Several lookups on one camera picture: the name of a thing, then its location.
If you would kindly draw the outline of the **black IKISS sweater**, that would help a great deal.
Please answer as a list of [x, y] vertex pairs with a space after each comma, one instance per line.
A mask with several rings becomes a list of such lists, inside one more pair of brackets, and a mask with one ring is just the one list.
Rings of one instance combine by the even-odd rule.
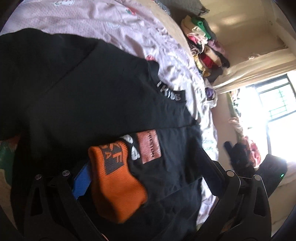
[[185, 91], [158, 73], [155, 61], [99, 39], [1, 36], [1, 139], [19, 137], [13, 163], [78, 170], [72, 194], [105, 240], [196, 233], [201, 130]]

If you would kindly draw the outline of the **floral bag of clothes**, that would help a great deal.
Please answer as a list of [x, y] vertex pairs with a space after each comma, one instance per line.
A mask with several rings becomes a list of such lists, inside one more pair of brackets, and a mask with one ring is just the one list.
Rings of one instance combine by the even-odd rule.
[[215, 108], [217, 106], [217, 101], [218, 101], [218, 96], [215, 89], [211, 87], [206, 87], [205, 93], [206, 93], [207, 102], [210, 108]]

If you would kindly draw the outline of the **pile of folded clothes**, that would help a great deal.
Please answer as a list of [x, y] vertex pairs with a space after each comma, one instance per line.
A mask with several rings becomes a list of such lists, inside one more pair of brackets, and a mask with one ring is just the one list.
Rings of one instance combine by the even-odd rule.
[[211, 84], [230, 67], [227, 53], [204, 18], [186, 16], [180, 27], [201, 75]]

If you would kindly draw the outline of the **window with black frame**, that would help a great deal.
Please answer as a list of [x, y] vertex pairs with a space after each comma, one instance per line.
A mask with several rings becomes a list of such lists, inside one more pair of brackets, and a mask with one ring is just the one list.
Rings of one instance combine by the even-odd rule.
[[295, 88], [287, 74], [240, 89], [244, 135], [260, 154], [295, 162]]

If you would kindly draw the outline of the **lilac strawberry print bedsheet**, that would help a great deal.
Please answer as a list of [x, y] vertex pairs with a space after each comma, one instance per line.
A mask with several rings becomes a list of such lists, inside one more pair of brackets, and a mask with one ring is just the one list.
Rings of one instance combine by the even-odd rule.
[[153, 1], [23, 1], [1, 34], [34, 28], [50, 34], [102, 39], [130, 54], [155, 60], [170, 88], [185, 90], [187, 107], [199, 121], [202, 146], [218, 160], [217, 132], [208, 101], [208, 83], [199, 73], [180, 27]]

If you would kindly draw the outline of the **cream curtain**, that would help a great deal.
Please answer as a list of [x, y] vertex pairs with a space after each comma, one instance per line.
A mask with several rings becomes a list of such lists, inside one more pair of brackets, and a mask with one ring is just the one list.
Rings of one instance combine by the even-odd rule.
[[292, 70], [295, 55], [288, 48], [281, 49], [231, 66], [215, 80], [214, 88], [222, 94]]

